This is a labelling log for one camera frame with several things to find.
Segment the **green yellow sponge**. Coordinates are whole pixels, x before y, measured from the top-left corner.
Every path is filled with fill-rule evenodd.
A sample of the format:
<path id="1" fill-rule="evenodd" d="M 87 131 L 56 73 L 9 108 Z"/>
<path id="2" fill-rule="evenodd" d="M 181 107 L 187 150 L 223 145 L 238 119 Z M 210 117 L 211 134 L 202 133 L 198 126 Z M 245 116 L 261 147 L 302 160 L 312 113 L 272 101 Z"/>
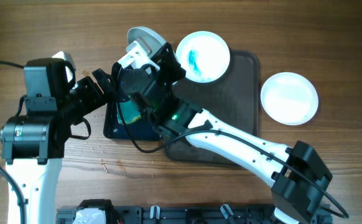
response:
<path id="1" fill-rule="evenodd" d="M 137 120 L 141 119 L 141 114 L 137 106 L 132 101 L 120 102 L 119 107 L 117 108 L 118 123 L 122 124 L 123 122 L 120 117 L 119 110 L 121 110 L 123 114 L 123 119 L 126 124 L 132 124 L 135 123 Z"/>

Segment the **pale blue plate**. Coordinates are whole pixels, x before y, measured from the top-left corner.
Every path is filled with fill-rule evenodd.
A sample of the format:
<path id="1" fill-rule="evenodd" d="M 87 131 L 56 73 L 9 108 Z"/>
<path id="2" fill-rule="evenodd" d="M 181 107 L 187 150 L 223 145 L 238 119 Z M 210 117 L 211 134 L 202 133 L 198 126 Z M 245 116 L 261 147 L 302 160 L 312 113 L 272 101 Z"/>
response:
<path id="1" fill-rule="evenodd" d="M 127 40 L 128 44 L 132 44 L 135 40 L 138 41 L 149 58 L 154 56 L 167 42 L 156 31 L 144 26 L 130 28 L 127 34 Z"/>

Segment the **white plate top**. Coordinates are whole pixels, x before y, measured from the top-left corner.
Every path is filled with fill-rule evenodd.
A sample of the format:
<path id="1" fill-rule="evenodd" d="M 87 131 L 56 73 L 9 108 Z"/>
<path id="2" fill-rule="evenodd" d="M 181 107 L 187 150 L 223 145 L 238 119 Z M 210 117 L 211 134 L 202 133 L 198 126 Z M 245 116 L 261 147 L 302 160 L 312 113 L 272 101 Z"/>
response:
<path id="1" fill-rule="evenodd" d="M 185 78 L 195 83 L 211 83 L 221 78 L 230 65 L 230 49 L 217 34 L 196 31 L 184 37 L 175 51 Z"/>

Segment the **white plate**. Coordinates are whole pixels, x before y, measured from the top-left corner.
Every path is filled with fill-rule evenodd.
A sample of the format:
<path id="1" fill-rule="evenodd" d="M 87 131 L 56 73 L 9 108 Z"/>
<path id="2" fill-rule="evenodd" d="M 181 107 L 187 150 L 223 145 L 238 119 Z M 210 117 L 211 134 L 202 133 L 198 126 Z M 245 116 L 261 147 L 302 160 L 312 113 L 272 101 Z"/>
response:
<path id="1" fill-rule="evenodd" d="M 281 72 L 269 77 L 261 88 L 264 111 L 275 121 L 289 126 L 309 122 L 319 108 L 313 84 L 298 73 Z"/>
<path id="2" fill-rule="evenodd" d="M 217 34 L 196 31 L 184 37 L 175 51 L 185 78 L 195 83 L 211 83 L 221 78 L 230 65 L 230 49 Z"/>

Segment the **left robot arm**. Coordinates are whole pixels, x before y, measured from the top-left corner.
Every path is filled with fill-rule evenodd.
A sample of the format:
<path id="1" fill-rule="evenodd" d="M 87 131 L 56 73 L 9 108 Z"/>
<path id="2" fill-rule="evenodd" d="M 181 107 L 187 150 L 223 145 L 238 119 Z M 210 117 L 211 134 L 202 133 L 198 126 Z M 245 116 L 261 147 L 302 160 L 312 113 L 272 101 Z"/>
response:
<path id="1" fill-rule="evenodd" d="M 90 78 L 68 77 L 75 69 L 62 58 L 39 58 L 24 65 L 26 94 L 0 131 L 2 158 L 9 175 L 8 223 L 53 223 L 65 143 L 72 126 L 90 129 L 85 115 L 105 104 Z"/>

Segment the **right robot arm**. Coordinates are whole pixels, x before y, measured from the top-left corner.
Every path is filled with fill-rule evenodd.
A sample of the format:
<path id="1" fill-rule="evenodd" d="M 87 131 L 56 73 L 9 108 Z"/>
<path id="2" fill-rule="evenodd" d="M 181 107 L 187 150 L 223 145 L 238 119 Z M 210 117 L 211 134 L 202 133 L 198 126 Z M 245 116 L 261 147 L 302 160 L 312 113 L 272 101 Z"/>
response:
<path id="1" fill-rule="evenodd" d="M 182 139 L 244 167 L 270 188 L 275 216 L 284 223 L 310 223 L 333 176 L 315 149 L 297 141 L 294 147 L 260 139 L 175 95 L 174 82 L 185 77 L 172 46 L 164 44 L 149 63 L 137 67 L 122 61 L 112 67 L 115 87 L 136 104 L 142 118 L 168 141 Z"/>

